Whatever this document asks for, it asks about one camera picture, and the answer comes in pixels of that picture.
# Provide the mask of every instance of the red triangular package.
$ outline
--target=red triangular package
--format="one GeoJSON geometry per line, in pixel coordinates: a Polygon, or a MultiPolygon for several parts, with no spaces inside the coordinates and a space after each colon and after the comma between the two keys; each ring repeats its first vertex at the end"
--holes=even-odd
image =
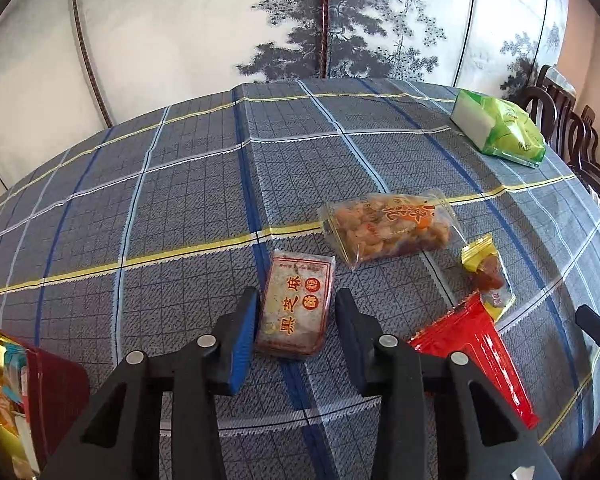
{"type": "Polygon", "coordinates": [[[468,296],[455,311],[418,332],[408,343],[419,352],[438,357],[446,357],[458,350],[464,352],[482,369],[530,430],[538,424],[539,418],[526,396],[509,352],[478,292],[468,296]]]}

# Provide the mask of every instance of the red circle logo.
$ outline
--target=red circle logo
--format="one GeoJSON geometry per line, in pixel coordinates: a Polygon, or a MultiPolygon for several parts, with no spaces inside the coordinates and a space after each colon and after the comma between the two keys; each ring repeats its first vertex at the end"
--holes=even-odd
{"type": "Polygon", "coordinates": [[[302,306],[304,306],[307,310],[313,310],[314,308],[317,308],[319,303],[320,301],[313,294],[308,294],[302,298],[302,306]]]}
{"type": "Polygon", "coordinates": [[[304,288],[309,292],[318,292],[320,290],[320,280],[317,278],[307,278],[304,282],[304,288]]]}

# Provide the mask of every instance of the green plastic packaging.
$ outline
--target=green plastic packaging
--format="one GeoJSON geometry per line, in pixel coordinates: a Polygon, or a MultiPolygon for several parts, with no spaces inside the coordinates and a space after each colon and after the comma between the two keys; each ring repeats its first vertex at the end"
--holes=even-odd
{"type": "Polygon", "coordinates": [[[537,168],[546,151],[538,127],[517,104],[460,90],[451,120],[485,155],[537,168]]]}

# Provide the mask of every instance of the snack in container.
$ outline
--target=snack in container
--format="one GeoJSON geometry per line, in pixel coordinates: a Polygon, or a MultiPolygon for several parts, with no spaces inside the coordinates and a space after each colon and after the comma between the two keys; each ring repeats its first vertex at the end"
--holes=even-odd
{"type": "Polygon", "coordinates": [[[444,194],[370,193],[318,209],[324,236],[351,269],[360,262],[445,247],[459,225],[444,194]]]}
{"type": "Polygon", "coordinates": [[[509,277],[491,233],[462,248],[462,265],[471,273],[474,287],[480,292],[484,308],[497,321],[516,301],[509,277]]]}
{"type": "Polygon", "coordinates": [[[306,359],[322,346],[333,290],[334,256],[275,250],[256,349],[306,359]]]}
{"type": "Polygon", "coordinates": [[[480,294],[469,295],[454,311],[418,332],[408,342],[418,352],[447,357],[461,351],[476,363],[531,430],[538,424],[516,367],[480,294]]]}

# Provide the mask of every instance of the tablecloth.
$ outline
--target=tablecloth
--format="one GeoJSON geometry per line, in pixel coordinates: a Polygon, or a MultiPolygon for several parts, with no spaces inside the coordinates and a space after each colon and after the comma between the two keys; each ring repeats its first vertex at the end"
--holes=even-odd
{"type": "MultiPolygon", "coordinates": [[[[274,248],[332,254],[325,201],[439,188],[467,237],[493,233],[518,297],[497,328],[565,471],[600,420],[600,352],[573,322],[583,303],[600,314],[600,211],[551,150],[537,169],[478,153],[449,119],[456,93],[387,79],[246,84],[97,133],[0,197],[0,327],[83,364],[96,389],[127,352],[179,349],[245,286],[263,290],[274,248]]],[[[401,337],[469,292],[445,250],[355,272],[338,261],[335,286],[401,337]]],[[[256,355],[216,407],[231,479],[370,476],[379,400],[350,384],[333,312],[319,354],[256,355]]],[[[170,478],[168,396],[162,418],[170,478]]]]}

